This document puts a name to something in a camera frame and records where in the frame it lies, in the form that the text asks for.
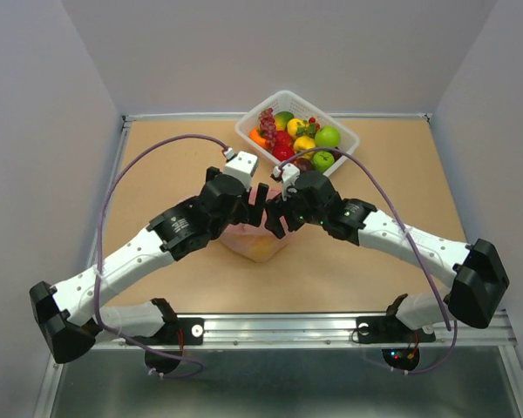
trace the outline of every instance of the pink plastic bag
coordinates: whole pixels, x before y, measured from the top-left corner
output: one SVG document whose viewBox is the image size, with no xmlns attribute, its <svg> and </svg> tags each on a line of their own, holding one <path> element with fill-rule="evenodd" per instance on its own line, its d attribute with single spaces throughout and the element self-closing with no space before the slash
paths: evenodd
<svg viewBox="0 0 523 418">
<path fill-rule="evenodd" d="M 250 193 L 250 204 L 254 203 L 256 193 L 257 189 L 254 189 Z M 277 194 L 279 194 L 278 190 L 269 189 L 267 199 L 272 199 Z M 264 213 L 261 219 L 261 225 L 257 228 L 244 224 L 228 226 L 220 236 L 221 242 L 235 253 L 243 255 L 252 261 L 257 263 L 268 261 L 289 243 L 290 233 L 287 233 L 282 239 L 276 238 L 273 233 L 263 226 L 266 218 L 266 214 Z"/>
</svg>

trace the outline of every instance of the wooden table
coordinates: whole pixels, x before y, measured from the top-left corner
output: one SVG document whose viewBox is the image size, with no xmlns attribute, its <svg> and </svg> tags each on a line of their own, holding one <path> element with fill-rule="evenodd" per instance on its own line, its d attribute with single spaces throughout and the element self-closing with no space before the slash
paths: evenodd
<svg viewBox="0 0 523 418">
<path fill-rule="evenodd" d="M 361 144 L 356 155 L 390 195 L 404 222 L 447 239 L 465 240 L 428 124 L 424 120 L 350 119 L 344 124 Z M 234 120 L 139 121 L 132 124 L 122 165 L 164 138 L 203 133 L 235 150 L 248 146 Z M 123 246 L 155 215 L 197 194 L 205 170 L 222 167 L 216 145 L 199 140 L 161 147 L 119 184 L 105 234 L 105 253 Z M 255 183 L 276 185 L 272 165 L 261 159 Z M 331 180 L 343 197 L 386 205 L 364 174 L 346 162 Z M 188 255 L 128 288 L 111 305 L 160 297 L 180 313 L 277 313 L 383 311 L 401 293 L 426 292 L 416 267 L 391 256 L 332 239 L 303 227 L 267 263 L 256 264 L 220 242 Z"/>
</svg>

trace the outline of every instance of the robotic arm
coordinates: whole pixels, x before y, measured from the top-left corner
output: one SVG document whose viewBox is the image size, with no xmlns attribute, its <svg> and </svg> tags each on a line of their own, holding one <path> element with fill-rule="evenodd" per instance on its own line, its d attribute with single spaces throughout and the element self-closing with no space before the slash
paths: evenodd
<svg viewBox="0 0 523 418">
<path fill-rule="evenodd" d="M 282 182 L 282 193 L 266 202 L 268 186 L 260 184 L 255 204 L 250 205 L 248 197 L 258 158 L 246 152 L 230 152 L 228 156 L 222 172 L 214 167 L 207 169 L 206 184 L 198 196 L 152 219 L 105 259 L 100 307 L 149 273 L 204 248 L 228 225 L 259 226 L 264 209 L 265 227 L 277 238 L 285 235 L 283 217 L 291 232 L 304 224 L 319 225 L 333 238 L 417 264 L 405 233 L 394 219 L 362 200 L 342 199 L 320 172 L 300 174 L 291 164 L 283 170 L 276 168 L 273 178 Z M 440 292 L 451 315 L 471 327 L 487 327 L 509 285 L 494 246 L 482 239 L 469 246 L 416 228 L 407 230 L 431 273 L 442 281 Z M 94 319 L 96 274 L 96 267 L 91 267 L 54 286 L 40 282 L 30 290 L 35 320 L 58 363 L 77 359 L 95 342 L 117 337 L 103 331 Z M 172 336 L 179 326 L 174 310 L 163 299 L 138 307 L 103 307 L 100 312 L 112 327 L 153 342 Z M 403 340 L 411 330 L 441 320 L 432 293 L 402 295 L 388 307 L 385 316 L 370 323 L 370 333 L 359 330 L 359 341 L 377 342 L 380 336 Z"/>
</svg>

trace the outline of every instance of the white wall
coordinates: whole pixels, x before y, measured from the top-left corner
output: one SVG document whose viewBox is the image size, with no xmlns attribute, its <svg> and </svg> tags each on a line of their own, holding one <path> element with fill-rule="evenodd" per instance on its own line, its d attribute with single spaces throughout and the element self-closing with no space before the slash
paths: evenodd
<svg viewBox="0 0 523 418">
<path fill-rule="evenodd" d="M 523 0 L 499 0 L 432 129 L 469 239 L 496 243 L 523 359 Z"/>
<path fill-rule="evenodd" d="M 63 0 L 124 114 L 432 111 L 495 0 Z"/>
<path fill-rule="evenodd" d="M 119 129 L 59 0 L 0 0 L 0 417 L 32 416 L 48 349 L 28 291 L 84 266 Z"/>
</svg>

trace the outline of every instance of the white basket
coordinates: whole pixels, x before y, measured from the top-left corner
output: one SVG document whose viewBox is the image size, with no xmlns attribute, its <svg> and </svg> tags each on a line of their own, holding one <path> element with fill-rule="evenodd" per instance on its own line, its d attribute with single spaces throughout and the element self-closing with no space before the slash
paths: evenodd
<svg viewBox="0 0 523 418">
<path fill-rule="evenodd" d="M 236 125 L 234 126 L 236 133 L 238 133 L 252 148 L 254 148 L 254 151 L 258 156 L 268 159 L 275 165 L 280 164 L 281 161 L 279 161 L 269 152 L 261 148 L 248 136 L 250 131 L 252 131 L 252 129 L 254 129 L 256 126 L 258 126 L 258 117 L 260 116 L 260 113 L 268 107 L 271 107 L 273 109 L 274 114 L 278 113 L 279 111 L 290 111 L 295 115 L 295 118 L 303 120 L 308 120 L 309 118 L 316 118 L 317 122 L 320 124 L 321 127 L 336 127 L 339 133 L 341 134 L 341 143 L 339 144 L 339 149 L 341 151 L 347 152 L 348 154 L 352 154 L 360 144 L 360 138 L 358 137 L 358 135 L 356 135 L 349 128 L 343 126 L 335 119 L 328 116 L 325 112 L 320 111 L 313 104 L 307 102 L 303 98 L 300 98 L 292 91 L 282 90 L 278 91 L 273 96 L 270 96 L 269 98 L 265 99 L 254 109 L 252 109 L 246 115 L 244 115 L 241 118 L 241 120 L 236 122 Z M 341 157 L 335 162 L 335 164 L 328 168 L 324 174 L 326 176 L 329 176 L 346 160 L 347 159 L 345 157 Z"/>
</svg>

